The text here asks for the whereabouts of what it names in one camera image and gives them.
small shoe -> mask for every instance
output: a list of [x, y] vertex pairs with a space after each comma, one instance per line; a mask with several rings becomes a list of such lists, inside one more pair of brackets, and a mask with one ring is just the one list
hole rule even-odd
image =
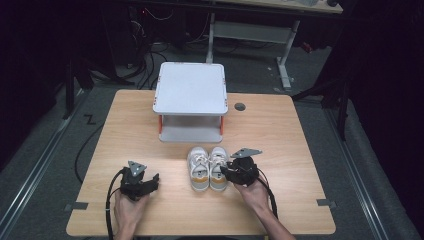
[[227, 166], [228, 155], [222, 147], [215, 147], [209, 157], [210, 162], [210, 186], [213, 190], [221, 192], [227, 187], [228, 181], [221, 172], [221, 166]]
[[202, 147], [194, 147], [187, 156], [188, 171], [191, 186], [195, 191], [202, 192], [209, 187], [208, 152]]

floor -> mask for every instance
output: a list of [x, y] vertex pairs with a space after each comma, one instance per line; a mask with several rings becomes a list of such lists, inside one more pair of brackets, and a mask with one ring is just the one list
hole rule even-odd
[[[146, 58], [157, 76], [160, 63], [204, 62], [204, 45], [176, 49], [157, 44]], [[287, 60], [292, 88], [283, 89], [270, 49], [244, 48], [231, 53], [217, 47], [214, 62], [225, 67], [228, 92], [294, 95], [313, 86], [331, 48], [306, 53], [293, 48]], [[133, 71], [117, 67], [122, 76]], [[69, 206], [79, 192], [115, 92], [136, 89], [146, 80], [131, 78], [133, 86], [96, 80], [91, 91], [78, 92], [76, 111], [63, 120], [65, 91], [58, 103], [34, 127], [10, 164], [1, 172], [0, 239], [105, 239], [75, 238], [66, 233]], [[322, 109], [319, 96], [295, 102], [324, 192], [332, 201], [337, 230], [332, 235], [299, 235], [298, 239], [420, 239], [406, 217], [396, 193], [378, 164], [352, 104], [349, 104], [346, 141], [334, 131], [337, 109]]]

human hand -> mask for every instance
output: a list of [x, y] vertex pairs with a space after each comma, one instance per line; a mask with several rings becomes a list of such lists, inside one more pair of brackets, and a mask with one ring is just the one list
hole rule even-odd
[[234, 184], [234, 187], [240, 192], [247, 206], [256, 213], [270, 209], [268, 204], [268, 192], [258, 180], [255, 180], [250, 186]]
[[148, 195], [144, 195], [138, 201], [132, 201], [121, 191], [115, 192], [115, 218], [118, 222], [118, 234], [116, 240], [132, 239], [137, 224], [140, 222], [144, 208], [149, 200]]

shoelace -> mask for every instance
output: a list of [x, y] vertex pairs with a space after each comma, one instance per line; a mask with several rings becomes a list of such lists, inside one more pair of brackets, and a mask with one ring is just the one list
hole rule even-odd
[[209, 162], [215, 165], [220, 165], [220, 166], [227, 165], [225, 158], [221, 154], [213, 155], [212, 158], [209, 160]]
[[200, 164], [206, 165], [209, 161], [208, 158], [206, 158], [203, 155], [196, 155], [194, 159], [196, 160], [196, 164], [195, 164], [196, 167], [199, 166]]

wrist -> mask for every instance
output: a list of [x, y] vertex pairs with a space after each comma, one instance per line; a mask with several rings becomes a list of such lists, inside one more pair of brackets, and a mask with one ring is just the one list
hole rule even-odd
[[253, 211], [255, 212], [256, 216], [259, 219], [264, 219], [264, 218], [268, 218], [270, 216], [274, 216], [274, 214], [272, 213], [272, 211], [269, 207], [257, 207], [255, 209], [253, 209]]
[[131, 240], [134, 237], [136, 225], [126, 224], [122, 228], [119, 228], [118, 233], [115, 235], [115, 240]]

